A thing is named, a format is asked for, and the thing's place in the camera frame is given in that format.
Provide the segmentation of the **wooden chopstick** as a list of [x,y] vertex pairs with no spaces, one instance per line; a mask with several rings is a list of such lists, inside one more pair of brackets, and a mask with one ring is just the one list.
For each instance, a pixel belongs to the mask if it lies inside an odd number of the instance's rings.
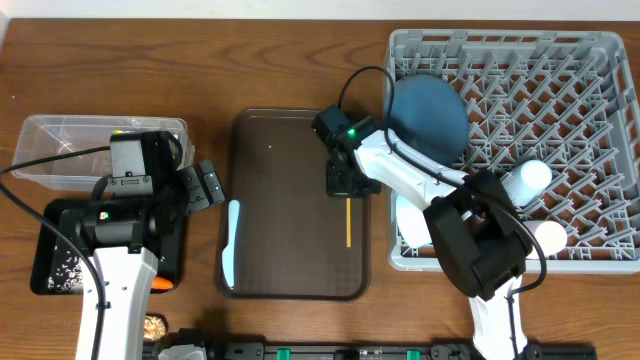
[[352,247],[351,198],[346,199],[346,247]]

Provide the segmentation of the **light blue plastic knife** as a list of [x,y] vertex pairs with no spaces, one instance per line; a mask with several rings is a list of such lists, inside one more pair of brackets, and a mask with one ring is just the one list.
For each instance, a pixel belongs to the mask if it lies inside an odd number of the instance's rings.
[[222,271],[226,285],[235,287],[235,247],[241,204],[238,200],[231,200],[227,213],[227,244],[222,250]]

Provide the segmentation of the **light blue bowl with rice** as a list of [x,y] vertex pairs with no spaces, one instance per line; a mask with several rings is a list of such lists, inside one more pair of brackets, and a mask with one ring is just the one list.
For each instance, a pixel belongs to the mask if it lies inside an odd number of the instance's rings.
[[405,197],[396,197],[396,223],[406,244],[411,248],[420,248],[432,244],[423,212]]

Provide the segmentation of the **orange carrot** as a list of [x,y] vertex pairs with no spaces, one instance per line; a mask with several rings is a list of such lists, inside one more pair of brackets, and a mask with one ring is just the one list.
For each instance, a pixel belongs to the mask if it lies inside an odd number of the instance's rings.
[[160,276],[156,276],[151,284],[151,289],[153,291],[161,291],[161,292],[165,292],[165,291],[169,291],[174,287],[174,284],[172,281],[160,277]]

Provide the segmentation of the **dark blue plate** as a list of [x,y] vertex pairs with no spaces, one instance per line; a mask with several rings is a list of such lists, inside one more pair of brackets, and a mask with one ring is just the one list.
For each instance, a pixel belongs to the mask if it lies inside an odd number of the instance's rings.
[[450,167],[469,142],[464,101],[445,80],[428,74],[395,82],[389,128],[412,149]]

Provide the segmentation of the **brown food scrap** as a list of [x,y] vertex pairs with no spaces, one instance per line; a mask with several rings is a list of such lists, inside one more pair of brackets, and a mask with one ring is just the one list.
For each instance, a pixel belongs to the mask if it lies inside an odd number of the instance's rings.
[[159,315],[146,315],[144,319],[143,339],[145,342],[157,342],[168,334],[167,323]]

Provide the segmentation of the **light blue cup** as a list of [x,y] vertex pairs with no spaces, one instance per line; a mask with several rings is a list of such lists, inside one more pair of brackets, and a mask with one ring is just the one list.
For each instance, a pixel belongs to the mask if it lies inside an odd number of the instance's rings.
[[503,181],[509,199],[525,207],[538,198],[552,181],[552,171],[540,160],[529,160],[515,168]]

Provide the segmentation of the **pink cup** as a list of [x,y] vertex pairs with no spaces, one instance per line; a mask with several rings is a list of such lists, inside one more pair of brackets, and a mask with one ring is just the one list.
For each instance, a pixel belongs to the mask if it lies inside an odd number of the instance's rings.
[[565,228],[558,222],[545,221],[524,221],[523,224],[532,232],[541,247],[544,257],[555,255],[567,244],[568,235]]

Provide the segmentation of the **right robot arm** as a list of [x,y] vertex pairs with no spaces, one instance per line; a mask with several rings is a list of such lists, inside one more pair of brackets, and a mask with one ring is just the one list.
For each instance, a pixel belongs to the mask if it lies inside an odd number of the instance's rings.
[[486,359],[519,359],[527,347],[518,297],[526,258],[535,239],[499,178],[443,166],[404,143],[374,118],[354,123],[336,105],[311,127],[326,146],[326,192],[356,198],[388,186],[418,210],[437,261],[448,280],[471,302],[473,344]]

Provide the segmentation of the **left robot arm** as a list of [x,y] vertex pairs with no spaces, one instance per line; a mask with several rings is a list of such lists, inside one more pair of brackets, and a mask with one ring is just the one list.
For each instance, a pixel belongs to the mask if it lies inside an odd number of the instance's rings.
[[139,359],[152,283],[166,242],[185,218],[225,200],[213,164],[182,167],[168,131],[115,133],[112,172],[86,204],[63,212],[62,234],[81,255],[79,359]]

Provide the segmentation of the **brown serving tray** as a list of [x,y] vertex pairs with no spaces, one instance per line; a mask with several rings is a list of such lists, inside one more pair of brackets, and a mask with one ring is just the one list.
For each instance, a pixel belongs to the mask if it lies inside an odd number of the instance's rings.
[[230,200],[241,204],[231,298],[351,301],[369,285],[369,213],[326,193],[328,152],[311,128],[313,110],[248,109],[233,122]]

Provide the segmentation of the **pile of white rice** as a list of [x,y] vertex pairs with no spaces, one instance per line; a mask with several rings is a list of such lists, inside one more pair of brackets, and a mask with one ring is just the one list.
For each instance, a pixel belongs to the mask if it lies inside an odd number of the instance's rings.
[[47,289],[54,294],[83,292],[82,260],[65,243],[58,242],[54,246]]

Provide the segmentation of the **black tray bin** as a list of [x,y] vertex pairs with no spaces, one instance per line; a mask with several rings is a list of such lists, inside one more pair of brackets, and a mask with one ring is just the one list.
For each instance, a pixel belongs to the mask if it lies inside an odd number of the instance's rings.
[[[185,218],[177,221],[174,234],[164,237],[161,242],[157,254],[157,276],[167,283],[161,288],[154,287],[152,293],[173,291],[180,283],[184,268],[185,222]],[[36,295],[81,294],[82,273],[79,261],[64,241],[42,225],[31,273],[31,291]]]

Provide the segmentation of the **clear plastic bin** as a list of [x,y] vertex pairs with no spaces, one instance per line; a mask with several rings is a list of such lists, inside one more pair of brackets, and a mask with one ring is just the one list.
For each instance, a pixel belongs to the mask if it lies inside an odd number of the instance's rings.
[[[42,114],[31,115],[23,122],[13,162],[19,164],[106,146],[114,130],[126,133],[166,130],[182,146],[181,165],[193,163],[195,147],[188,135],[188,125],[180,118]],[[110,173],[111,155],[96,152],[25,167],[12,175],[52,190],[90,191],[101,177]]]

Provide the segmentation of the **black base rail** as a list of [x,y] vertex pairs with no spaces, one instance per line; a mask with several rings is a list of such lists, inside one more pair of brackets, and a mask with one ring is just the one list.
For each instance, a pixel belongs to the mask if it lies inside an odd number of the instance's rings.
[[471,342],[271,342],[258,335],[208,334],[181,329],[142,346],[143,360],[464,360],[482,355]]

